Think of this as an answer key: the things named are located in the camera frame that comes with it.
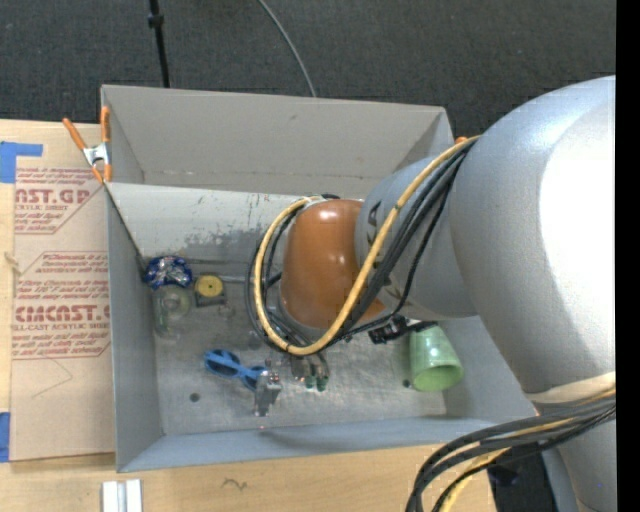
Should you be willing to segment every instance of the wooden table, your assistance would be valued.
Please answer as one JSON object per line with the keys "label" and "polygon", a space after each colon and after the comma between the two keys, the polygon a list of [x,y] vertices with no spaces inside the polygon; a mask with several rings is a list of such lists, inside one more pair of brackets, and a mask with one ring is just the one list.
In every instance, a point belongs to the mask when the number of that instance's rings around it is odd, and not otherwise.
{"label": "wooden table", "polygon": [[[42,139],[46,123],[6,123],[14,141]],[[95,126],[94,137],[99,139]],[[13,271],[14,186],[0,183],[0,411],[10,410],[10,341]],[[0,511],[99,511],[101,483],[140,478],[145,512],[400,511],[417,469],[437,446],[376,450],[306,458],[116,473],[114,455],[86,455],[0,464]],[[425,494],[428,510],[454,478],[437,482]],[[455,511],[494,512],[487,477],[479,473],[453,507]]]}

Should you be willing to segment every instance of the green plastic cup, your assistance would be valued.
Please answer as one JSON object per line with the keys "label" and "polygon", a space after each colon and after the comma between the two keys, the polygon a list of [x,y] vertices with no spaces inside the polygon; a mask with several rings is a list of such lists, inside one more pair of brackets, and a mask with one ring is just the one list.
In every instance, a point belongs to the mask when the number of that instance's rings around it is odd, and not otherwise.
{"label": "green plastic cup", "polygon": [[409,336],[411,377],[418,391],[441,391],[454,386],[464,369],[449,338],[437,325]]}

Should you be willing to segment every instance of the metal bracket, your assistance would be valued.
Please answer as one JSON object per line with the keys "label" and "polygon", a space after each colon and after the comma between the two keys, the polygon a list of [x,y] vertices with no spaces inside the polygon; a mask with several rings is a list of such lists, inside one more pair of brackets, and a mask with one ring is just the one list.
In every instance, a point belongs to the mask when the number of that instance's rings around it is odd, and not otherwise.
{"label": "metal bracket", "polygon": [[269,412],[269,407],[276,402],[280,391],[282,391],[282,383],[278,373],[273,370],[263,371],[258,376],[256,383],[254,414],[256,416],[266,416]]}
{"label": "metal bracket", "polygon": [[142,512],[142,480],[103,482],[102,512]]}

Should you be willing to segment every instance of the blue tape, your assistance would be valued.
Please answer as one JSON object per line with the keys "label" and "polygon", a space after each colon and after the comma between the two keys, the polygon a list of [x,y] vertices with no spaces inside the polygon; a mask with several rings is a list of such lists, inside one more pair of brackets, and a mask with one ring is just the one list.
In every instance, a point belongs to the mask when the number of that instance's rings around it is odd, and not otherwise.
{"label": "blue tape", "polygon": [[9,413],[0,412],[0,462],[9,462]]}
{"label": "blue tape", "polygon": [[16,182],[16,160],[19,156],[42,156],[42,144],[0,142],[0,183]]}

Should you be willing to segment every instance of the small object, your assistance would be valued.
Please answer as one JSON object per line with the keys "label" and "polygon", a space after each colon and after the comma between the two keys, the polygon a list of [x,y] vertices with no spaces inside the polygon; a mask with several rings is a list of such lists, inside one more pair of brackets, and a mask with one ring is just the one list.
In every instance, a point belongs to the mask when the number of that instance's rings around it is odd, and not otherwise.
{"label": "small object", "polygon": [[317,384],[317,380],[315,375],[309,374],[304,378],[304,385],[306,386],[307,389],[315,388],[316,384]]}
{"label": "small object", "polygon": [[160,57],[160,69],[162,70],[162,85],[165,88],[170,88],[171,83],[169,81],[169,64],[167,62],[167,53],[164,48],[164,36],[162,35],[162,24],[164,23],[164,16],[160,14],[160,4],[158,0],[150,0],[151,12],[147,18],[149,22],[149,28],[153,29],[156,33],[156,46],[158,47],[158,55]]}
{"label": "small object", "polygon": [[325,375],[323,377],[318,377],[316,379],[316,389],[320,392],[327,389],[327,384],[329,383],[329,376]]}
{"label": "small object", "polygon": [[[98,180],[99,183],[104,183],[105,181],[111,181],[112,169],[111,169],[111,123],[110,123],[110,111],[109,108],[104,106],[100,111],[100,127],[102,131],[102,142],[97,146],[92,148],[87,147],[87,144],[82,139],[80,132],[78,132],[77,128],[71,122],[70,119],[64,118],[62,120],[62,124],[64,124],[65,128],[69,131],[73,142],[75,142],[78,149],[84,153],[87,162],[91,166],[91,172]],[[98,162],[104,162],[103,173],[100,174],[98,170]]]}
{"label": "small object", "polygon": [[460,382],[464,370],[447,335],[438,325],[409,335],[413,387],[441,391]]}
{"label": "small object", "polygon": [[222,318],[231,318],[236,314],[236,310],[231,304],[225,301],[222,304],[218,305],[218,307],[216,308],[216,313],[218,313],[218,315]]}
{"label": "small object", "polygon": [[177,331],[172,324],[191,311],[191,292],[181,286],[170,284],[153,290],[151,301],[156,332],[161,336],[176,335]]}
{"label": "small object", "polygon": [[195,281],[196,306],[204,307],[225,302],[224,284],[215,274],[201,274]]}
{"label": "small object", "polygon": [[511,468],[492,464],[487,468],[489,481],[500,487],[511,487],[518,482],[520,474]]}
{"label": "small object", "polygon": [[240,358],[233,352],[224,349],[210,350],[204,355],[204,366],[214,375],[228,379],[240,379],[250,391],[256,392],[258,377],[268,370],[265,366],[257,365],[246,368],[240,364]]}
{"label": "small object", "polygon": [[193,281],[193,273],[184,258],[160,256],[149,261],[142,280],[153,290],[168,284],[186,288]]}
{"label": "small object", "polygon": [[102,512],[142,512],[142,480],[102,482]]}
{"label": "small object", "polygon": [[389,323],[382,327],[378,327],[377,329],[371,329],[368,334],[371,341],[374,344],[379,345],[390,340],[395,340],[409,332],[425,329],[430,325],[435,325],[435,322],[417,322],[409,324],[409,321],[404,316],[394,315],[391,317],[391,320],[389,320]]}
{"label": "small object", "polygon": [[311,375],[308,359],[306,357],[291,356],[291,374],[296,380],[303,380]]}
{"label": "small object", "polygon": [[254,414],[256,416],[266,416],[269,412],[269,407],[276,402],[280,391],[282,391],[280,376],[277,372],[265,368],[258,375],[253,407]]}
{"label": "small object", "polygon": [[253,329],[249,331],[249,341],[247,342],[247,347],[251,350],[258,350],[262,347],[262,338]]}

